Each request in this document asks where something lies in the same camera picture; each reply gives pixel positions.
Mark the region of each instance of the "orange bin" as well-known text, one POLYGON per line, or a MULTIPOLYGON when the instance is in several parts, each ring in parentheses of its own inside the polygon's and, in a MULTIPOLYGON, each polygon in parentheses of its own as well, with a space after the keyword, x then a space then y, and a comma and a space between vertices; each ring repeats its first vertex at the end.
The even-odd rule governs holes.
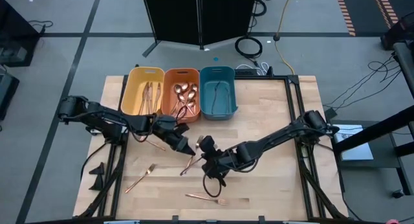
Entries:
MULTIPOLYGON (((197 91, 195 98, 193 99, 195 105, 191 107, 191 114, 190 111, 186 111, 186 114, 179 118, 179 122, 194 122, 198 119, 200 115, 200 74, 197 69, 192 68, 180 68, 180 69, 170 69, 164 75, 164 96, 162 97, 162 104, 161 104, 161 111, 165 115, 173 115, 174 117, 177 116, 177 113, 172 113, 177 101, 178 97, 174 90, 175 85, 182 85, 188 83, 189 88, 186 92, 183 92, 183 96, 187 100, 188 93, 191 91, 191 85, 195 84, 197 86, 197 91)), ((177 105, 177 110, 179 110, 183 106, 182 102, 179 102, 177 105)))

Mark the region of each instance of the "yellow cable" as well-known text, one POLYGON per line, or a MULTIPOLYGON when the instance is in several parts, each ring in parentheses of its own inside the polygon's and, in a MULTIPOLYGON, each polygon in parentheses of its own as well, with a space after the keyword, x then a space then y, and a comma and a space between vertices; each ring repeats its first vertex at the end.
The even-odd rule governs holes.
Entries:
MULTIPOLYGON (((279 32, 280 32, 280 28, 282 27, 282 22, 283 22, 283 16, 285 15, 285 10, 287 7, 287 4, 289 3, 289 0, 286 0, 285 6, 283 7, 283 11, 282 11, 282 15, 280 17, 280 22, 279 22, 279 28, 278 28, 278 32, 276 33, 276 36, 279 37, 279 32)), ((283 58, 282 54, 279 52, 278 50, 278 46, 276 45, 276 41, 274 42, 274 46, 276 48, 276 51, 279 53, 280 58, 282 59, 283 63, 289 67, 289 69, 292 71, 292 74, 295 75, 295 70, 293 69, 293 67, 291 65, 289 65, 289 63, 287 63, 287 61, 283 58)))

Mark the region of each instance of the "wooden table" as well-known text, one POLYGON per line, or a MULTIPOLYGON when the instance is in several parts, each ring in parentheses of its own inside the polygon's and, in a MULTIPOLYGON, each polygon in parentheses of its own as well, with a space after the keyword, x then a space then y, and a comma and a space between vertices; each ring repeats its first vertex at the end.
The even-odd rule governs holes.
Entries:
MULTIPOLYGON (((122 88, 122 76, 108 76, 103 88, 101 104, 118 108, 122 88)), ((219 148, 224 150, 245 140, 257 140, 285 127, 290 122, 285 85, 276 80, 236 80, 236 97, 239 109, 229 121, 213 122, 200 120, 189 124, 185 132, 189 143, 195 144, 199 135, 211 135, 219 148)), ((314 76, 300 76, 300 87, 306 110, 318 110, 323 115, 318 86, 314 76)), ((296 95, 292 90, 296 107, 296 95)), ((148 143, 138 143, 131 136, 127 146, 125 168, 118 202, 117 219, 166 219, 173 215, 179 219, 218 220, 307 220, 303 192, 298 169, 294 141, 290 140, 267 151, 260 158, 256 169, 248 174, 230 172, 220 198, 230 204, 226 207, 209 201, 184 196, 186 193, 206 195, 202 187, 203 171, 199 162, 189 172, 179 174, 189 156, 172 151, 165 143, 150 136, 150 140, 165 146, 160 151, 148 143), (136 181, 151 163, 157 164, 153 173, 125 194, 124 190, 136 181)), ((102 136, 92 137, 89 154, 102 145, 102 136)), ((330 146, 328 137, 321 143, 330 146)), ((109 146, 97 153, 85 167, 74 215, 82 213, 96 197, 96 191, 88 190, 95 175, 88 171, 100 162, 107 162, 109 146)), ((331 151, 315 146, 314 157, 320 186, 338 210, 348 215, 343 203, 338 169, 331 151)), ((207 179, 207 187, 215 193, 216 180, 207 179)), ((314 215, 318 215, 316 199, 309 185, 314 215)), ((109 214, 113 188, 109 192, 105 213, 109 214)))

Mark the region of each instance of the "plastic bin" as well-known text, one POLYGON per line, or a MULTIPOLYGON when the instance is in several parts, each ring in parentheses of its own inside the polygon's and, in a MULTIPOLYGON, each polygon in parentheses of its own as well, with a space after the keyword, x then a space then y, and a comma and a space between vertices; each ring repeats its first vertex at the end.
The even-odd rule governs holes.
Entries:
MULTIPOLYGON (((180 118, 180 123, 194 122, 198 119, 200 114, 200 74, 198 70, 191 68, 179 68, 170 69, 164 75, 164 96, 162 97, 162 113, 165 115, 171 115, 175 104, 177 103, 177 94, 174 92, 174 86, 176 84, 182 85, 183 83, 196 84, 198 89, 194 98, 195 106, 191 109, 194 113, 192 115, 189 111, 186 112, 184 117, 180 118)), ((184 97, 187 98, 188 91, 183 93, 184 97)))
POLYGON ((128 115, 152 114, 161 108, 162 93, 164 88, 164 71, 156 67, 136 67, 129 73, 124 97, 121 103, 121 111, 128 115), (144 103, 141 113, 142 93, 147 83, 152 82, 152 110, 147 111, 147 102, 144 103), (155 107, 157 89, 160 84, 160 97, 155 107))
POLYGON ((200 106, 208 120, 228 120, 237 111, 235 72, 227 66, 206 67, 200 72, 200 106))

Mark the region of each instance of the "teal bin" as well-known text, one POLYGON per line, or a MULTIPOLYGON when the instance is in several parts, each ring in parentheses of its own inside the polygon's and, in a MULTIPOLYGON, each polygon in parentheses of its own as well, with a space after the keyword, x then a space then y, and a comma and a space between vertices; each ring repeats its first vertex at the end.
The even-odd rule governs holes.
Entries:
POLYGON ((229 120, 237 111, 234 69, 206 67, 200 71, 200 107, 208 120, 229 120))

